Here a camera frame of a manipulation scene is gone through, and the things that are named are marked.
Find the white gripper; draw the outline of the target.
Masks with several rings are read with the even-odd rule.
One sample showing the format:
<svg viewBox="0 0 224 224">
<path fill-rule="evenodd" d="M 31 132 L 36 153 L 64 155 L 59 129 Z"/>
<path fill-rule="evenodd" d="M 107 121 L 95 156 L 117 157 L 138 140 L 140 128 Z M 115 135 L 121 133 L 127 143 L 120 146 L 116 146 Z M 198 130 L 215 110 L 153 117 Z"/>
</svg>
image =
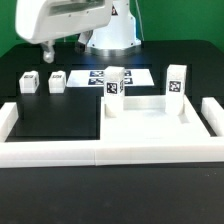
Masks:
<svg viewBox="0 0 224 224">
<path fill-rule="evenodd" d="M 106 26 L 112 14 L 113 0 L 17 0 L 17 34 L 32 44 L 42 43 L 43 59 L 54 61 L 51 40 L 79 34 L 75 51 L 86 50 L 93 31 Z"/>
</svg>

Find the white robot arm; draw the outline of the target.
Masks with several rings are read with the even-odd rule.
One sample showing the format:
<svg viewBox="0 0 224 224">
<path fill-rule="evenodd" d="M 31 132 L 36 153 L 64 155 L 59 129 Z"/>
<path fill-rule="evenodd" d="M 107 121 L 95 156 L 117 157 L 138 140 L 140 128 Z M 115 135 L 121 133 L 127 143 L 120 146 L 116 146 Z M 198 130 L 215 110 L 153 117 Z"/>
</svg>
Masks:
<svg viewBox="0 0 224 224">
<path fill-rule="evenodd" d="M 75 50 L 100 56 L 124 56 L 141 47 L 130 0 L 17 0 L 15 29 L 54 61 L 57 39 L 76 35 Z"/>
</svg>

